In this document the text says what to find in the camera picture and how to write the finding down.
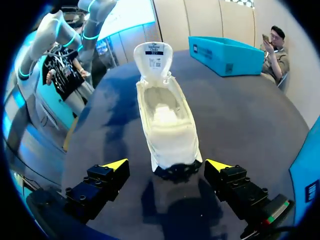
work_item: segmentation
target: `dark blue table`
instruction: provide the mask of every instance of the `dark blue table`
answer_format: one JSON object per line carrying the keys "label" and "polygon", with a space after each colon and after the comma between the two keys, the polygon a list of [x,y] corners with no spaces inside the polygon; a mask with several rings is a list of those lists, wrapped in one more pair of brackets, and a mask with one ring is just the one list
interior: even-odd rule
{"label": "dark blue table", "polygon": [[[309,131],[294,105],[261,76],[222,78],[176,52],[171,67],[192,110],[203,159],[240,165],[270,198],[294,199],[289,167]],[[152,174],[143,133],[134,62],[112,69],[79,117],[65,160],[62,188],[74,187],[94,164],[129,159],[131,176],[115,202],[88,226],[124,240],[236,240],[246,223],[220,203],[204,168],[188,183]],[[284,224],[293,223],[293,212]]]}

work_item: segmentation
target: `man's hand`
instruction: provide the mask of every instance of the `man's hand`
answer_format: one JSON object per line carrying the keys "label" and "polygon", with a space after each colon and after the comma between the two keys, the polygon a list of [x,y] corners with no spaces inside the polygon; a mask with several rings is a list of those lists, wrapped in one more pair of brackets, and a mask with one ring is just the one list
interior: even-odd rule
{"label": "man's hand", "polygon": [[46,84],[50,85],[52,82],[52,78],[53,78],[53,74],[51,73],[51,71],[48,72],[48,74],[46,75]]}
{"label": "man's hand", "polygon": [[84,70],[83,68],[81,69],[80,74],[81,74],[81,77],[83,78],[86,78],[90,75],[90,73]]}
{"label": "man's hand", "polygon": [[274,50],[274,47],[267,41],[263,41],[263,45],[265,47],[265,50],[270,54],[274,54],[275,53],[275,50]]}

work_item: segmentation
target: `man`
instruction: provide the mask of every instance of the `man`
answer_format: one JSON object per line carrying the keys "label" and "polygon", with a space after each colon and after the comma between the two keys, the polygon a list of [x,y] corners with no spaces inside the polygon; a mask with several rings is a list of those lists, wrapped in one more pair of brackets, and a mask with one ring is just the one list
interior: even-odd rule
{"label": "man", "polygon": [[55,55],[48,55],[44,61],[42,72],[46,77],[43,78],[43,84],[50,85],[53,81],[61,99],[79,116],[85,108],[82,97],[88,100],[94,91],[84,80],[90,74],[78,62],[77,51],[54,43],[48,52]]}
{"label": "man", "polygon": [[277,26],[271,28],[271,42],[263,40],[261,50],[264,51],[262,73],[264,77],[278,84],[289,71],[289,57],[284,49],[285,33]]}

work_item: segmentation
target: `chair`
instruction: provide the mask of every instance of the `chair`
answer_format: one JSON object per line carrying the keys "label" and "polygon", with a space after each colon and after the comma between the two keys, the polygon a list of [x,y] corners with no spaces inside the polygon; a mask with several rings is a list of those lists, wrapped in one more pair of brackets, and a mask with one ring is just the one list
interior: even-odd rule
{"label": "chair", "polygon": [[282,85],[282,83],[286,80],[286,78],[287,78],[287,76],[288,76],[288,73],[289,73],[289,72],[287,72],[284,76],[282,76],[279,84],[277,85],[278,88],[280,88],[280,86]]}

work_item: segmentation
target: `blue box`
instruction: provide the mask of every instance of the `blue box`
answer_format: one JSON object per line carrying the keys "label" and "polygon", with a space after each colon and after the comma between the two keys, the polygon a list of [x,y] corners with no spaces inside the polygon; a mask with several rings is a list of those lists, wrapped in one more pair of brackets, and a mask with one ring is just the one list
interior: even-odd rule
{"label": "blue box", "polygon": [[221,77],[259,75],[265,58],[262,50],[224,37],[189,36],[189,51]]}

